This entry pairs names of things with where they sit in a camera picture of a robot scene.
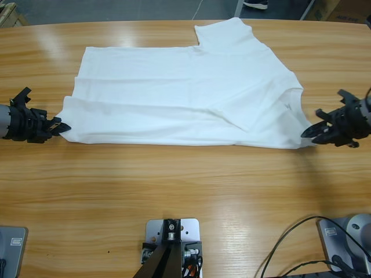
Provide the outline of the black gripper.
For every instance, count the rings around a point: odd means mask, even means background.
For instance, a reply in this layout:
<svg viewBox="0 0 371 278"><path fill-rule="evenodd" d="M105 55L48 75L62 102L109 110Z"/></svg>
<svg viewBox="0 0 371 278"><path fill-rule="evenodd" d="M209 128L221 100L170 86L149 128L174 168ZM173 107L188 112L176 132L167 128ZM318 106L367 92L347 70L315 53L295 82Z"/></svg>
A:
<svg viewBox="0 0 371 278"><path fill-rule="evenodd" d="M6 140L43 144L48 139L71 130L61 118L53 117L47 120L47 112L42 109L10 106L8 114L10 123L6 128Z"/></svg>
<svg viewBox="0 0 371 278"><path fill-rule="evenodd" d="M364 103L346 104L332 112L318 109L321 122L303 131L301 138L313 138L314 144L333 144L336 147L359 147L359 140L370 135L370 122Z"/></svg>

